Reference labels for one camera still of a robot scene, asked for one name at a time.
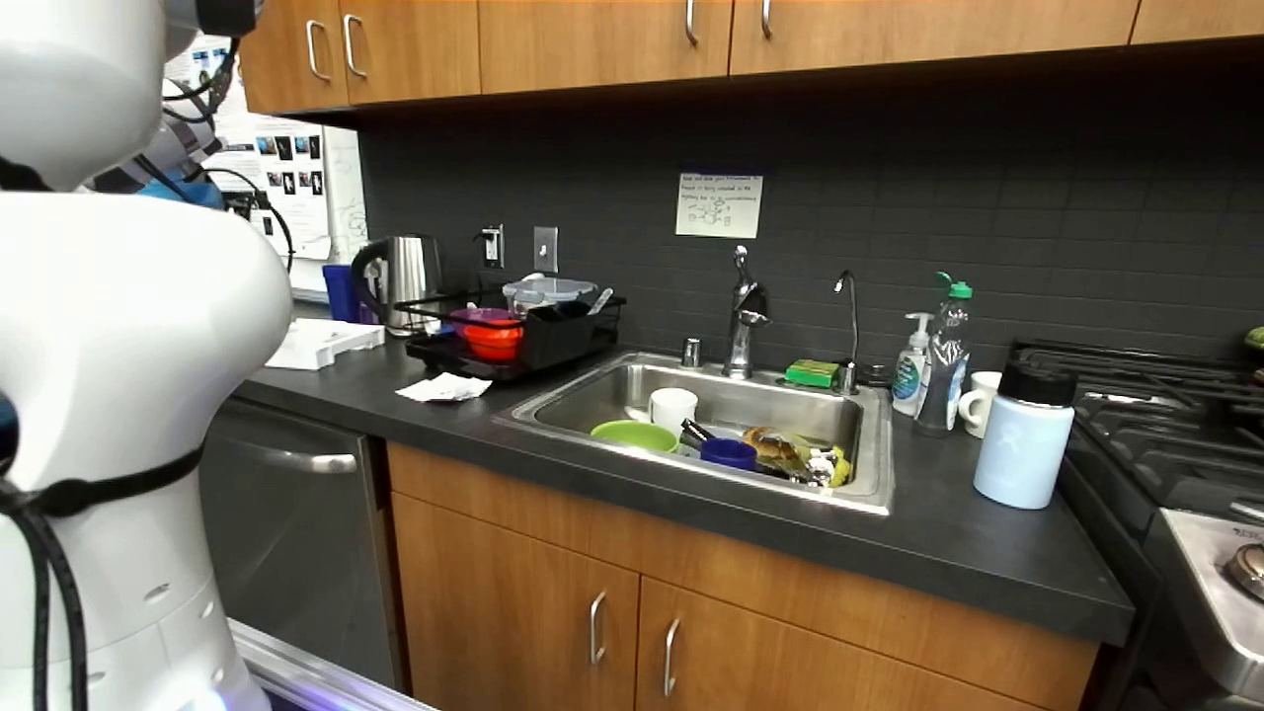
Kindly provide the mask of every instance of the dark gray wall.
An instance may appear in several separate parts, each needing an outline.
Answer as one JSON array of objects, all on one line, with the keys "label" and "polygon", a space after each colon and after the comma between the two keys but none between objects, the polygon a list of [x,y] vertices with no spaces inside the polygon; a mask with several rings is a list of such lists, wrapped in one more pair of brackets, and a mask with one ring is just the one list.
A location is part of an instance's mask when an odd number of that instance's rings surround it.
[{"label": "dark gray wall", "polygon": [[862,358],[893,358],[937,274],[975,283],[979,358],[1009,337],[1224,357],[1264,320],[1264,73],[1045,63],[868,76],[862,87],[520,103],[369,134],[369,232],[441,236],[472,283],[476,224],[560,224],[560,267],[614,283],[622,344],[725,344],[729,244],[683,241],[680,169],[766,174],[753,267],[766,367],[846,357],[837,267],[862,281]]}]

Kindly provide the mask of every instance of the kitchen counter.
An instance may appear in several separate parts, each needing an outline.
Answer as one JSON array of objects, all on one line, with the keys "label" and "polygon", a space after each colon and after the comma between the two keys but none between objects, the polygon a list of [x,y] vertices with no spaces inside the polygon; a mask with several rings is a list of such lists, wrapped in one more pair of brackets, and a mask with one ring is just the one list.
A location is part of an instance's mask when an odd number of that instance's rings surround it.
[{"label": "kitchen counter", "polygon": [[402,344],[388,344],[344,357],[322,371],[256,371],[235,400],[633,507],[787,558],[895,581],[1062,635],[1121,643],[1130,631],[1132,604],[1066,500],[1054,498],[1050,511],[1021,514],[979,498],[970,490],[979,442],[969,435],[925,435],[895,415],[893,518],[868,518],[497,423],[502,410],[572,371],[502,385],[460,406],[426,406],[394,395],[422,377],[422,358],[410,358]]}]

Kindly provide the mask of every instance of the white robot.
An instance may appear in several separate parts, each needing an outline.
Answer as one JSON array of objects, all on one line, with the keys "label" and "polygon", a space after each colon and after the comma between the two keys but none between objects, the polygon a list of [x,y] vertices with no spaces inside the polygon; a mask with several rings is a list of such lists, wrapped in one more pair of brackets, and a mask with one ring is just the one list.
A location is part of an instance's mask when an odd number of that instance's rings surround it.
[{"label": "white robot", "polygon": [[[229,215],[76,195],[144,150],[160,63],[205,13],[0,0],[0,395],[19,415],[0,475],[2,711],[269,708],[218,604],[198,445],[280,344],[284,274]],[[60,549],[76,595],[47,573]]]}]

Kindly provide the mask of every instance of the sink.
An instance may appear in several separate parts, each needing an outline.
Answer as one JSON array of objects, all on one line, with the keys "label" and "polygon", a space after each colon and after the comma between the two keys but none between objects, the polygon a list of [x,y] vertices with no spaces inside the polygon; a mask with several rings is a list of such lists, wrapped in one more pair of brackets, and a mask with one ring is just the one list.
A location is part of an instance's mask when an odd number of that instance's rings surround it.
[{"label": "sink", "polygon": [[[839,445],[851,461],[846,486],[804,486],[780,475],[729,470],[696,457],[685,445],[672,453],[622,449],[591,439],[589,429],[629,410],[646,410],[655,386],[685,386],[697,395],[697,423],[707,429],[766,427],[774,435],[803,435]],[[622,352],[609,363],[579,371],[575,381],[514,406],[502,415],[504,427],[564,439],[622,457],[646,457],[697,477],[721,477],[735,486],[804,498],[818,507],[839,507],[872,518],[890,518],[895,475],[893,475],[893,410],[883,390],[862,386],[857,395],[796,390],[780,386],[779,377],[725,381],[717,367],[683,367],[672,357]]]}]

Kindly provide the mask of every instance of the wooden cabinet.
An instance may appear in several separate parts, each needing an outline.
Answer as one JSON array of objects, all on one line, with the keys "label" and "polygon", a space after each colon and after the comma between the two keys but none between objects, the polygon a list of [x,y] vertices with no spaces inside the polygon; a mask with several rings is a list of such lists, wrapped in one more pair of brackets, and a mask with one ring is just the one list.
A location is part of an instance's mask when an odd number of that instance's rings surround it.
[{"label": "wooden cabinet", "polygon": [[1261,0],[1141,0],[1132,45],[1264,36]]},{"label": "wooden cabinet", "polygon": [[1136,0],[735,0],[729,73],[1121,47],[1132,13]]},{"label": "wooden cabinet", "polygon": [[476,95],[476,0],[269,0],[239,83],[277,115]]},{"label": "wooden cabinet", "polygon": [[394,498],[410,687],[444,711],[633,711],[634,573]]},{"label": "wooden cabinet", "polygon": [[729,0],[480,0],[480,90],[725,76]]},{"label": "wooden cabinet", "polygon": [[642,575],[634,708],[1017,711],[1025,702]]},{"label": "wooden cabinet", "polygon": [[413,693],[439,708],[1079,708],[1092,666],[1092,643],[983,608],[426,449],[388,457]]}]

